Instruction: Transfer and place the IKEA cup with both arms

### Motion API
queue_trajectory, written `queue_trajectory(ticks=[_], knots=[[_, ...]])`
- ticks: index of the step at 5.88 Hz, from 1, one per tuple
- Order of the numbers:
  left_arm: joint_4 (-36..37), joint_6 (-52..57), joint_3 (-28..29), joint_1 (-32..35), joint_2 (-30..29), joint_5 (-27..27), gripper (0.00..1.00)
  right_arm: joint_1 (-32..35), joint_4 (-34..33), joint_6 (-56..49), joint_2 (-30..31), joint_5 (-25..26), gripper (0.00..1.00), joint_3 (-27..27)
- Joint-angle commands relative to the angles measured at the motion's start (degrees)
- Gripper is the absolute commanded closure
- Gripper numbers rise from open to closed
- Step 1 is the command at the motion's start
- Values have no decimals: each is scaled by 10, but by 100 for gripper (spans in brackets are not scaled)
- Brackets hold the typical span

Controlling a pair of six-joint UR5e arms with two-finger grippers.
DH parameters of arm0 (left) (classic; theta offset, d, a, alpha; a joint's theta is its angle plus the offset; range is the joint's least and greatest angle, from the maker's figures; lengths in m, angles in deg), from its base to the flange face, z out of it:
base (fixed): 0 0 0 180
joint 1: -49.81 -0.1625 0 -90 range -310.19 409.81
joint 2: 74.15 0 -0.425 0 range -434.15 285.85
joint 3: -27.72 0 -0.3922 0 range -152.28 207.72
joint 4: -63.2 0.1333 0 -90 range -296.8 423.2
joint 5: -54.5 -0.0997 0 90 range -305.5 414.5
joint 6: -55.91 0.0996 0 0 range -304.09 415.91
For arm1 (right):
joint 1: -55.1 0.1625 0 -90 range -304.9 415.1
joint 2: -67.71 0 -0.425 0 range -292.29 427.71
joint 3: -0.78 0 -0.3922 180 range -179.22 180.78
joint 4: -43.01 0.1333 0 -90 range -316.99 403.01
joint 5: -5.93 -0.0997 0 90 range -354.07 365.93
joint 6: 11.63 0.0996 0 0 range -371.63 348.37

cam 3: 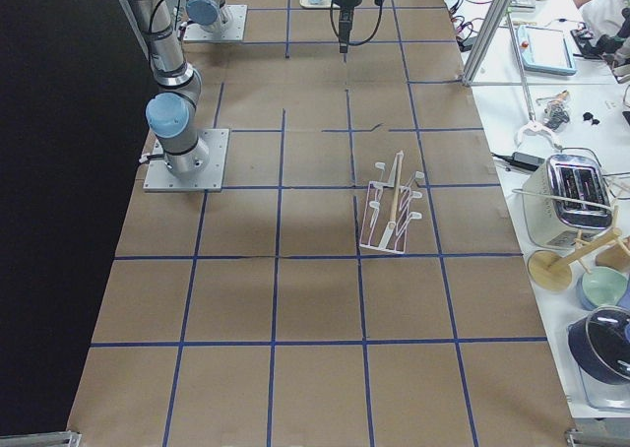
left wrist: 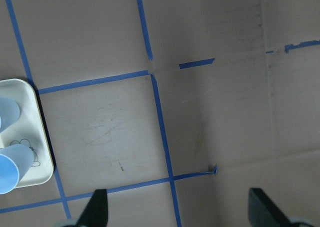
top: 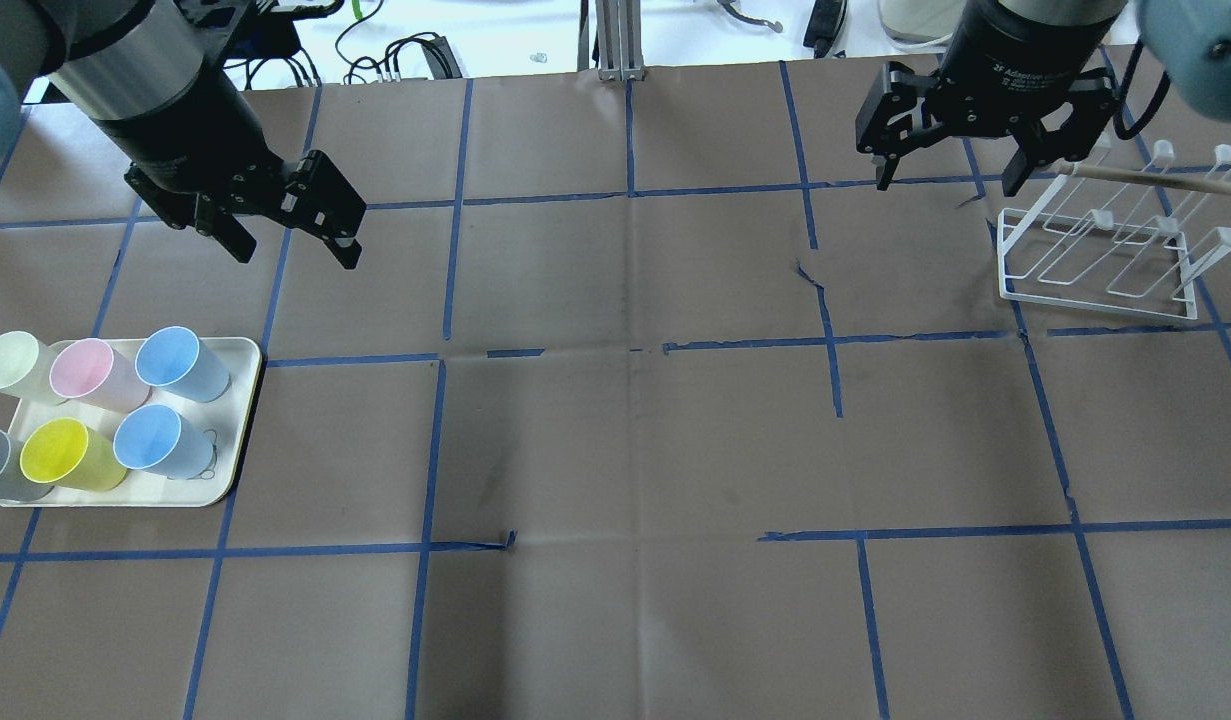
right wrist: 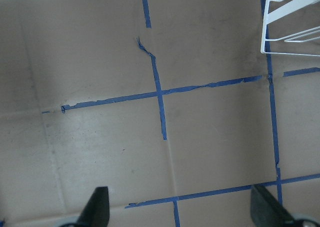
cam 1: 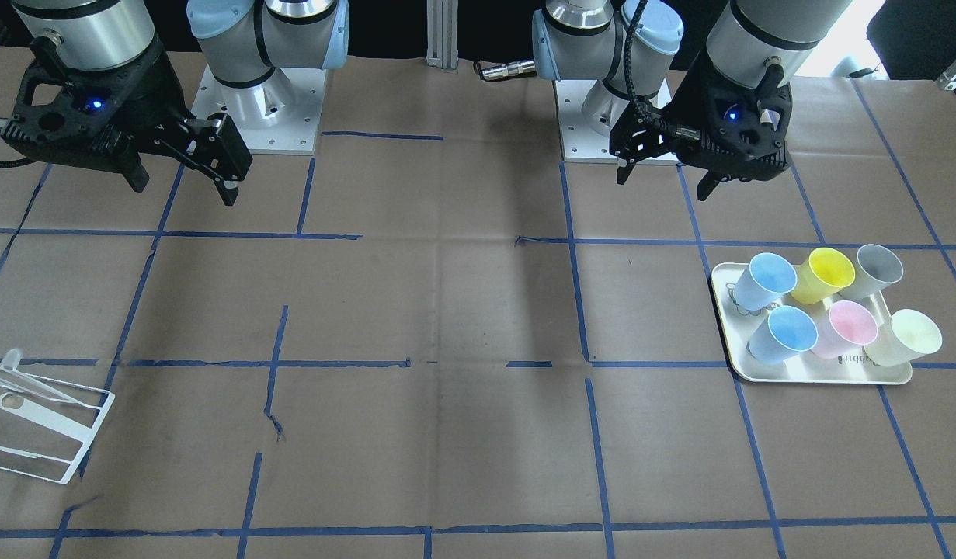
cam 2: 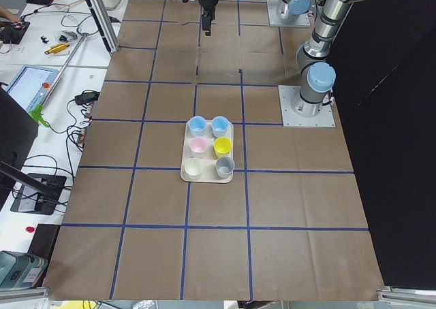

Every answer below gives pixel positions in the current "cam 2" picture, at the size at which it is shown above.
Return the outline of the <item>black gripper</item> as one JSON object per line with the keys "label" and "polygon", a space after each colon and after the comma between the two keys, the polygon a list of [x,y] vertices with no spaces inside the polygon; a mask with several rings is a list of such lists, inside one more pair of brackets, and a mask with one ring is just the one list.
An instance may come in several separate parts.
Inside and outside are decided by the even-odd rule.
{"label": "black gripper", "polygon": [[211,25],[215,19],[215,8],[218,4],[218,0],[198,0],[198,3],[202,7],[202,30],[205,36],[211,36]]}

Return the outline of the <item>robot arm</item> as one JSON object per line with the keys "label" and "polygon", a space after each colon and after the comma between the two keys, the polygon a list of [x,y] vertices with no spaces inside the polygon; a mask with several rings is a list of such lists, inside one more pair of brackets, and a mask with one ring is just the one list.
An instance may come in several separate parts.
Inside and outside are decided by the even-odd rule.
{"label": "robot arm", "polygon": [[281,0],[276,13],[283,23],[291,23],[307,14],[310,7],[311,0]]}
{"label": "robot arm", "polygon": [[326,0],[315,19],[310,39],[298,49],[296,60],[302,85],[291,100],[291,107],[297,115],[314,117],[326,105],[323,100],[334,85],[336,73],[325,59],[350,7],[360,1],[365,0]]}

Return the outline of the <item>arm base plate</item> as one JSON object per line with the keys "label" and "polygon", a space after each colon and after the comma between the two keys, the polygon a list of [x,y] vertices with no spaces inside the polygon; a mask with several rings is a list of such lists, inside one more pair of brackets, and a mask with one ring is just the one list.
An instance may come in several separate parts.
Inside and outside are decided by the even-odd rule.
{"label": "arm base plate", "polygon": [[290,5],[280,0],[268,0],[268,23],[270,27],[291,27],[308,29],[310,27],[307,12],[299,15],[290,11]]}
{"label": "arm base plate", "polygon": [[300,97],[300,86],[279,85],[278,90],[284,127],[336,127],[328,95],[320,103],[310,104]]}

